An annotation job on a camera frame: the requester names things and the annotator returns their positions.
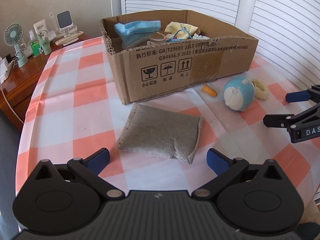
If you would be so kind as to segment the patterned blue white sachet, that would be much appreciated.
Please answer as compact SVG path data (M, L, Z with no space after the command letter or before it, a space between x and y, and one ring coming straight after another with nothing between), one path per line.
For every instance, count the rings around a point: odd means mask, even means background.
M200 35L200 34L195 33L195 34L192 36L192 39L193 39L193 40L209 40L210 38L207 37L207 36L203 36L203 35Z

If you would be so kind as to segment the light blue face mask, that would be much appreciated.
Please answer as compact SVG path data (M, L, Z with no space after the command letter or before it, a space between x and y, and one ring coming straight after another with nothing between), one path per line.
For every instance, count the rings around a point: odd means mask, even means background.
M133 21L114 25L115 32L122 40L123 49L135 47L148 40L165 41L166 37L160 33L160 28L160 21Z

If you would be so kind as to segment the yellow cloth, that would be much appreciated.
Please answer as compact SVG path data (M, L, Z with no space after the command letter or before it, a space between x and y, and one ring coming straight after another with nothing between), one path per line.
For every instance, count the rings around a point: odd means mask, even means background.
M164 32L166 33L166 38L176 38L182 40L191 38L195 33L201 33L198 27L179 22L170 22L166 26Z

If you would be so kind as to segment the cream fluffy scrunchie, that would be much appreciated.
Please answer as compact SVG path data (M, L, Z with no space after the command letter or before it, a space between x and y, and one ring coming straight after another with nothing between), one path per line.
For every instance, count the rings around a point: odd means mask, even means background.
M259 79L252 79L251 83L254 86L255 97L260 100L267 100L269 96L269 88Z

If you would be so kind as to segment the grey fabric pouch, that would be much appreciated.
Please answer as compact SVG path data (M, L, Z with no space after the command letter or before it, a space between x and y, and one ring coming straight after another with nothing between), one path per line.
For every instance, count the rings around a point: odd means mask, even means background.
M134 104L117 149L193 163L203 117Z

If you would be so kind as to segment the blue white round plush toy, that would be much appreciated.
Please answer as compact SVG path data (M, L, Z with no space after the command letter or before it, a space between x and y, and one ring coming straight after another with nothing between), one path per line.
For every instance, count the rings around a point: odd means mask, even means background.
M225 105L239 112L248 109L255 98L253 83L245 77L235 77L229 80L224 85L222 94Z

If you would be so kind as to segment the small orange object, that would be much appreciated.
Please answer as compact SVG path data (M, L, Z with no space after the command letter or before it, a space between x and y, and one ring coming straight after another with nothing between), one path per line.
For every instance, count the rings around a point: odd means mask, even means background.
M201 90L211 97L214 97L214 98L217 97L216 90L214 90L212 87L208 86L207 84L204 84Z

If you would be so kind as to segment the white louvered closet doors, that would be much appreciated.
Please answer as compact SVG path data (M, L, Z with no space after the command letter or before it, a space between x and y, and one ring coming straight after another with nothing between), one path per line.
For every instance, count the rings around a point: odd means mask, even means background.
M111 14L193 10L256 37L257 54L298 88L319 83L319 0L110 0Z

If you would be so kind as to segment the wooden side cabinet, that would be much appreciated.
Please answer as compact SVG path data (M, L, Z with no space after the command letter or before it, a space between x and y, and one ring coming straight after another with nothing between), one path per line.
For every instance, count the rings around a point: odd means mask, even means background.
M31 96L48 59L49 56L44 54L29 57L23 67L12 67L2 84L1 111L18 131L23 128Z

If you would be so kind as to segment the brown cardboard box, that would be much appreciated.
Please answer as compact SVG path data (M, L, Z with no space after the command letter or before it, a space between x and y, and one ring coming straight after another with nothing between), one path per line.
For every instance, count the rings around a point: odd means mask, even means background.
M160 32L171 22L200 30L205 39L143 41L124 49L116 24L159 21ZM100 20L107 57L120 100L133 102L166 96L188 87L249 70L258 39L217 18L192 10L153 10Z

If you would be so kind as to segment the white remote control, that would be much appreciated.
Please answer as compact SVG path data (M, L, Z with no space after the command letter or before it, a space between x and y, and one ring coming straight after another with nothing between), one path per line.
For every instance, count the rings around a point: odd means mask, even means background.
M66 46L66 45L69 45L69 44L71 44L71 43L73 43L73 42L75 42L75 41L78 41L78 40L79 40L79 37L80 37L82 34L84 34L83 31L76 31L76 32L74 32L74 33L72 33L72 34L69 34L69 35L67 35L67 36L65 36L65 37L57 40L57 41L55 42L55 45L56 45L56 46Z

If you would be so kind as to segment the green small box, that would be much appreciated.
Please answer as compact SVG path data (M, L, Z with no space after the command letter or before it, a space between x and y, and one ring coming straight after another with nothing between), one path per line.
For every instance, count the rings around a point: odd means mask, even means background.
M29 46L31 48L33 57L37 57L42 54L42 49L38 40L30 41Z

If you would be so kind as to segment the green tube bottle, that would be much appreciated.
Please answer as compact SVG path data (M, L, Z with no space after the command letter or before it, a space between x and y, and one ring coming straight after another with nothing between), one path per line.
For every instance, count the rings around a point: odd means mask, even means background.
M52 50L51 50L49 38L47 37L47 35L38 34L37 38L44 54L49 55L52 52Z

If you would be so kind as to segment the white phone stand with screen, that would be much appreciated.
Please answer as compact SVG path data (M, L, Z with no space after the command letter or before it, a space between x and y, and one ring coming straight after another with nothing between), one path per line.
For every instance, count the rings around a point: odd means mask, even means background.
M60 12L56 16L57 25L60 32L64 32L65 36L69 35L69 30L73 27L73 21L69 10Z

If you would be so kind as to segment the small green desk fan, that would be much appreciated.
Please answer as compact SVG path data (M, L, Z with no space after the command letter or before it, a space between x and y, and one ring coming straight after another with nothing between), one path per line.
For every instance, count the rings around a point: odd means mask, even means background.
M6 45L14 47L18 67L23 67L28 62L24 53L27 45L23 42L23 27L19 23L9 25L4 32L4 42Z

